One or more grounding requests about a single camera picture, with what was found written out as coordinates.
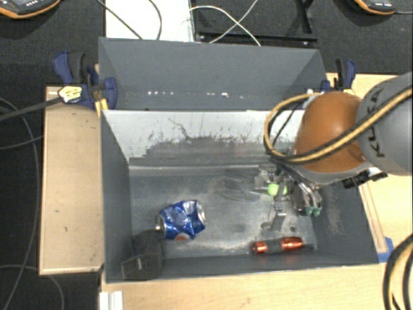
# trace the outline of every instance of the white cable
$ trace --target white cable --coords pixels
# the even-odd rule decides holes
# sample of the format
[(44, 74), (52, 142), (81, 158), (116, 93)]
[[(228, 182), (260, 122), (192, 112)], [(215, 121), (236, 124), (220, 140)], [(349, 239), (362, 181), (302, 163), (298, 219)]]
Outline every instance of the white cable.
[(257, 43), (258, 46), (261, 46), (261, 44), (259, 43), (257, 38), (255, 38), (254, 35), (251, 32), (249, 32), (243, 25), (241, 25), (236, 19), (234, 19), (226, 10), (223, 10), (222, 8), (217, 7), (217, 6), (195, 6), (195, 7), (190, 8), (189, 10), (192, 11), (192, 10), (196, 10), (196, 9), (215, 9), (215, 10), (219, 10), (220, 12), (227, 15), (231, 19), (231, 21), (233, 21), (237, 26), (242, 28), (245, 31), (245, 33), (247, 33)]
[[(249, 15), (249, 13), (251, 12), (251, 10), (253, 9), (253, 7), (255, 7), (255, 5), (257, 4), (259, 0), (254, 0), (254, 2), (251, 4), (250, 8), (245, 12), (245, 14), (243, 15), (243, 17), (241, 17), (238, 20), (238, 23), (242, 22), (244, 20), (244, 18), (246, 18), (246, 16)], [(216, 37), (214, 40), (211, 40), (210, 43), (215, 43), (218, 40), (221, 40), (222, 38), (224, 38), (227, 34), (229, 34), (233, 28), (235, 28), (237, 25), (232, 25), (227, 31), (225, 31), (223, 34), (221, 34), (219, 37)]]

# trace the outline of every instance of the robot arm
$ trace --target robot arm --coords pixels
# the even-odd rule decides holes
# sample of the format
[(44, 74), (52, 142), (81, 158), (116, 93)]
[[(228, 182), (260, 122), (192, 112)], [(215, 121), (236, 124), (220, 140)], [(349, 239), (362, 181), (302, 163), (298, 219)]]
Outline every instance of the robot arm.
[(353, 178), (372, 167), (411, 174), (411, 95), (411, 72), (380, 83), (363, 100), (341, 91), (318, 95), (305, 108), (288, 156), (271, 147), (268, 123), (266, 146), (274, 162), (293, 167), (314, 185)]

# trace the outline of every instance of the blue clamp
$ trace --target blue clamp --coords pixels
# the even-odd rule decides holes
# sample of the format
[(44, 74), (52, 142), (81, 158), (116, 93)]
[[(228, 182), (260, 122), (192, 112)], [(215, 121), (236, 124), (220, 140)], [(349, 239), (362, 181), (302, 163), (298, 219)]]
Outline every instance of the blue clamp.
[(356, 78), (356, 64), (347, 59), (345, 65), (340, 59), (336, 59), (338, 78), (334, 78), (334, 88), (343, 91), (351, 88), (353, 80)]
[(82, 98), (76, 101), (77, 105), (89, 109), (95, 109), (95, 102), (100, 98), (106, 98), (108, 108), (114, 109), (117, 102), (117, 87), (115, 79), (106, 78), (103, 84), (99, 84), (99, 75), (92, 67), (87, 67), (87, 80), (83, 77), (82, 52), (63, 51), (53, 58), (53, 68), (62, 79), (63, 84), (76, 85), (82, 88)]

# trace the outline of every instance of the clamp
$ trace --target clamp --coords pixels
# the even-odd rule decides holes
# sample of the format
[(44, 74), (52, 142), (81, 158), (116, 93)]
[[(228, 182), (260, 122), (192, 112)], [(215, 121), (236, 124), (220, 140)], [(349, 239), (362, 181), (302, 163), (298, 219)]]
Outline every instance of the clamp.
[(53, 58), (54, 71), (65, 85), (59, 96), (63, 102), (77, 104), (86, 108), (95, 109), (95, 102), (105, 98), (108, 108), (114, 109), (117, 101), (117, 87), (115, 79), (105, 78), (99, 84), (99, 75), (92, 67), (87, 67), (87, 77), (83, 75), (83, 52), (63, 51)]

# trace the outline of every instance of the yellow cable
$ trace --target yellow cable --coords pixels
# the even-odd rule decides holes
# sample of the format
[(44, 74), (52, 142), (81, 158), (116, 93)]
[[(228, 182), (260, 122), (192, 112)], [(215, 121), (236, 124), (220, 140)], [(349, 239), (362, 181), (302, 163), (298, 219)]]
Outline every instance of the yellow cable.
[(294, 96), (293, 98), (287, 99), (282, 101), (281, 103), (278, 103), (278, 105), (276, 105), (267, 115), (267, 118), (265, 119), (265, 123), (264, 123), (264, 143), (265, 145), (267, 145), (268, 149), (270, 149), (270, 151), (273, 154), (276, 155), (281, 155), (281, 156), (285, 156), (282, 153), (279, 153), (278, 151), (276, 151), (273, 146), (271, 146), (271, 142), (270, 142), (270, 134), (269, 134), (269, 126), (270, 126), (270, 122), (272, 121), (274, 114), (281, 108), (285, 107), (286, 105), (289, 105), (290, 103), (293, 102), (297, 102), (297, 101), (303, 101), (304, 99), (308, 99), (311, 96), (315, 96), (315, 95), (319, 95), (319, 93), (311, 93), (311, 94), (302, 94), (299, 96)]
[[(270, 152), (276, 156), (282, 156), (285, 157), (286, 155), (278, 152), (274, 147), (271, 145), (270, 142), (270, 136), (269, 136), (269, 130), (268, 127), (270, 125), (270, 122), (275, 114), (280, 108), (284, 107), (285, 105), (288, 105), (291, 102), (296, 102), (303, 100), (305, 98), (309, 98), (314, 94), (303, 94), (301, 96), (296, 96), (294, 98), (290, 98), (288, 100), (285, 100), (281, 102), (280, 104), (276, 105), (270, 112), (270, 114), (267, 116), (265, 120), (265, 126), (264, 126), (264, 142), (267, 148), (270, 150)], [(352, 132), (350, 132), (347, 136), (345, 136), (343, 139), (325, 147), (324, 149), (321, 149), (313, 154), (303, 156), (300, 158), (291, 158), (288, 160), (288, 162), (292, 163), (300, 163), (303, 161), (307, 160), (314, 160), (316, 158), (319, 158), (322, 155), (328, 154), (332, 152), (333, 150), (336, 150), (340, 146), (344, 145), (345, 143), (349, 142), (351, 139), (354, 139), (356, 136), (367, 130), (369, 127), (371, 127), (377, 120), (379, 120), (381, 117), (383, 117), (389, 110), (394, 108), (396, 105), (398, 105), (400, 102), (404, 101), (405, 99), (409, 98), (412, 96), (412, 89), (405, 90), (402, 92), (400, 95), (398, 95), (396, 98), (394, 98), (392, 101), (387, 103), (383, 108), (381, 108), (379, 111), (375, 112), (368, 120), (366, 120), (363, 124), (361, 124), (359, 127), (355, 128)]]

